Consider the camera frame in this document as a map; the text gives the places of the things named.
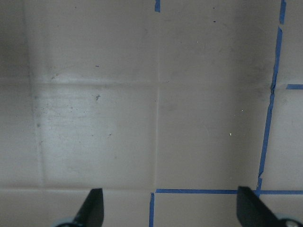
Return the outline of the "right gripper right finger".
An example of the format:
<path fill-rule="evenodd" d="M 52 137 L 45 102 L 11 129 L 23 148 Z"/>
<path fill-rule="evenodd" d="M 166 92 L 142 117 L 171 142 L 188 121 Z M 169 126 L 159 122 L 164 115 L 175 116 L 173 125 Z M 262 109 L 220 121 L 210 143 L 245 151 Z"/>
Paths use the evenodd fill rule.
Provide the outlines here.
<path fill-rule="evenodd" d="M 260 198 L 246 186 L 239 186 L 236 199 L 236 215 L 242 227 L 301 227 L 292 218 L 278 218 Z"/>

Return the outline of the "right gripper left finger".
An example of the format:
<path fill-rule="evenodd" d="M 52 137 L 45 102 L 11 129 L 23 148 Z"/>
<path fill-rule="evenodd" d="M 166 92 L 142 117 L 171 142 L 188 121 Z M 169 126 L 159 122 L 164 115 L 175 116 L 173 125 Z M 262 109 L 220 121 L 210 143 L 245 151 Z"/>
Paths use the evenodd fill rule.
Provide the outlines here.
<path fill-rule="evenodd" d="M 101 227 L 104 222 L 103 189 L 91 189 L 74 218 L 54 227 Z"/>

